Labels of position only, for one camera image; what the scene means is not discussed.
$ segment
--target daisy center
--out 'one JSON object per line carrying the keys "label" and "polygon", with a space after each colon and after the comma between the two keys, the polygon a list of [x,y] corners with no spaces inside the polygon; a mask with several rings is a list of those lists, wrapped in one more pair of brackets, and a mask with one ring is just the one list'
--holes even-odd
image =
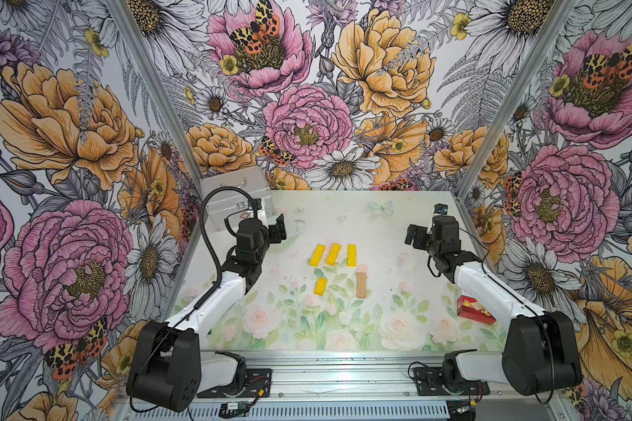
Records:
{"label": "daisy center", "polygon": [[159,11],[150,0],[127,0],[138,29],[149,34],[159,26]]}
{"label": "daisy center", "polygon": [[318,130],[311,125],[305,124],[302,129],[295,125],[294,133],[300,138],[300,145],[315,145],[318,141]]}
{"label": "daisy center", "polygon": [[157,248],[153,245],[147,246],[143,252],[143,259],[141,260],[141,272],[143,272],[143,279],[152,279],[154,273],[157,272],[157,263]]}
{"label": "daisy center", "polygon": [[220,98],[211,98],[208,102],[208,106],[211,108],[211,111],[215,111],[217,113],[222,109],[222,101]]}
{"label": "daisy center", "polygon": [[540,193],[540,203],[534,210],[543,222],[555,222],[562,213],[559,209],[559,196],[552,196],[550,189],[542,191]]}
{"label": "daisy center", "polygon": [[82,294],[89,294],[91,298],[96,298],[98,292],[105,283],[106,273],[103,266],[95,261],[75,269],[77,281],[68,286],[68,293],[76,299]]}
{"label": "daisy center", "polygon": [[353,162],[337,162],[333,164],[332,168],[330,168],[330,175],[337,177],[338,179],[343,179],[344,177],[348,177],[353,174],[356,166]]}
{"label": "daisy center", "polygon": [[433,129],[429,132],[429,139],[435,141],[441,139],[444,135],[445,131],[438,127],[437,129]]}
{"label": "daisy center", "polygon": [[555,0],[517,0],[508,11],[507,23],[516,32],[537,31]]}
{"label": "daisy center", "polygon": [[550,294],[555,290],[555,281],[548,269],[538,263],[531,263],[527,269],[529,282],[541,294]]}

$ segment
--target white daisy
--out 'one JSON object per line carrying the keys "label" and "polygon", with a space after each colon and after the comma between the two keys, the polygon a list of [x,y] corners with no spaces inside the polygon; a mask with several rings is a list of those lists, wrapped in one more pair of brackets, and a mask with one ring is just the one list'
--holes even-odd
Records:
{"label": "white daisy", "polygon": [[251,0],[208,0],[208,11],[211,14],[220,13],[227,8],[230,15],[236,16],[241,9],[244,13],[251,11]]}
{"label": "white daisy", "polygon": [[[475,36],[466,58],[479,56],[477,66],[491,60],[491,70],[502,69],[512,75],[522,63],[523,55],[536,38],[554,0],[475,0],[466,27],[468,35]],[[561,38],[573,35],[589,21],[589,8],[576,8],[572,18],[560,31]]]}
{"label": "white daisy", "polygon": [[456,126],[449,119],[432,119],[426,127],[427,140],[430,145],[447,140],[449,136],[454,136]]}
{"label": "white daisy", "polygon": [[39,29],[46,16],[42,0],[0,0],[0,20],[13,28]]}
{"label": "white daisy", "polygon": [[620,40],[632,36],[632,0],[598,0],[592,5],[597,17],[592,29],[607,29],[607,38],[620,32]]}
{"label": "white daisy", "polygon": [[195,107],[209,119],[222,119],[228,111],[225,89],[219,86],[204,88],[195,97]]}
{"label": "white daisy", "polygon": [[[82,10],[89,15],[92,29],[99,33],[101,44],[116,48],[122,67],[131,64],[124,41],[112,19],[108,0],[81,0]],[[192,72],[193,57],[201,56],[195,43],[207,39],[203,28],[204,4],[195,0],[126,0],[150,46],[157,68],[167,74]]]}
{"label": "white daisy", "polygon": [[146,225],[138,225],[138,248],[127,256],[124,293],[131,292],[129,315],[134,321],[160,317],[160,304],[169,293],[170,275],[178,263],[176,238],[166,233],[166,219],[157,215],[150,233]]}
{"label": "white daisy", "polygon": [[536,107],[536,100],[530,94],[524,94],[522,102],[515,108],[513,115],[510,117],[511,127],[522,127],[522,124]]}
{"label": "white daisy", "polygon": [[369,173],[381,166],[379,156],[361,158],[362,147],[357,147],[344,155],[342,151],[333,151],[313,163],[317,167],[304,173],[304,180],[312,189],[317,190],[364,190],[372,187],[376,172]]}
{"label": "white daisy", "polygon": [[501,256],[497,272],[506,278],[508,286],[531,302],[548,311],[559,310],[573,321],[573,330],[580,332],[580,325],[588,319],[568,297],[566,291],[578,290],[580,280],[566,272],[556,270],[557,255],[542,244],[508,240]]}

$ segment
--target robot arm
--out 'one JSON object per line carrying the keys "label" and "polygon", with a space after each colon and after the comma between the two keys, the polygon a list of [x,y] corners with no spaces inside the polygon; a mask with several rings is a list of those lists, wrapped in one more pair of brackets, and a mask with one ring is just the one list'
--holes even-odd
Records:
{"label": "robot arm", "polygon": [[425,250],[446,278],[477,299],[508,331],[501,352],[462,351],[446,355],[443,382],[456,392],[467,381],[507,383],[522,395],[564,387],[582,380],[578,347],[571,320],[562,312],[549,313],[525,299],[461,249],[459,224],[437,205],[433,225],[410,225],[405,243]]}

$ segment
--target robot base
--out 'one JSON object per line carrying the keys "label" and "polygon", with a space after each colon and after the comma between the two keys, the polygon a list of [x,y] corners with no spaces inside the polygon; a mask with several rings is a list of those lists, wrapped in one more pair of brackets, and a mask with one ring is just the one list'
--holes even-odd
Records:
{"label": "robot base", "polygon": [[443,387],[442,370],[440,367],[415,367],[414,385],[419,396],[472,396],[476,397],[482,390],[482,395],[489,395],[489,385],[484,381],[465,381],[460,385],[461,393],[450,393]]}
{"label": "robot base", "polygon": [[203,392],[199,392],[197,397],[200,398],[211,398],[211,397],[250,397],[254,398],[258,392],[263,388],[265,382],[267,381],[267,385],[264,387],[265,392],[261,397],[270,397],[271,391],[271,369],[270,368],[246,368],[246,378],[243,381],[244,385],[249,384],[249,382],[253,379],[257,379],[258,377],[266,377],[267,379],[258,379],[250,383],[250,387],[245,386],[239,394],[230,394],[230,388],[227,386],[217,386],[209,390],[205,390]]}

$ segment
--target green leaf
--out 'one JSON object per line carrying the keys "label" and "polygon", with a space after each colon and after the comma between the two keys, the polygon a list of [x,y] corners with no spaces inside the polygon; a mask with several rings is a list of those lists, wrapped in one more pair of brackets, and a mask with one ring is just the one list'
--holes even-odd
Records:
{"label": "green leaf", "polygon": [[363,335],[361,338],[361,349],[370,348],[370,335]]}
{"label": "green leaf", "polygon": [[421,311],[422,313],[425,311],[428,311],[430,307],[430,303],[428,300],[423,300],[422,302],[419,303],[418,306],[416,306],[417,311]]}
{"label": "green leaf", "polygon": [[322,328],[324,322],[325,322],[325,313],[321,311],[318,317],[316,317],[316,329]]}
{"label": "green leaf", "polygon": [[399,296],[394,294],[393,298],[394,298],[394,302],[396,303],[398,307],[405,309],[405,305],[402,303],[402,299]]}
{"label": "green leaf", "polygon": [[440,297],[440,299],[442,300],[442,302],[445,303],[445,305],[447,307],[452,307],[454,306],[454,300],[451,297],[448,297],[446,295],[443,295],[442,297]]}
{"label": "green leaf", "polygon": [[489,339],[492,339],[494,341],[499,340],[499,337],[494,332],[492,332],[489,329],[484,329],[484,328],[481,327],[480,328],[480,332],[482,332],[482,334],[487,336]]}
{"label": "green leaf", "polygon": [[269,335],[267,335],[267,338],[265,339],[265,344],[267,346],[273,344],[274,342],[276,342],[276,338],[278,338],[278,329],[274,329],[270,332]]}
{"label": "green leaf", "polygon": [[251,304],[257,298],[257,291],[253,292],[253,294],[246,297],[246,304]]}
{"label": "green leaf", "polygon": [[447,307],[447,314],[450,315],[454,320],[456,320],[456,313],[452,307]]}

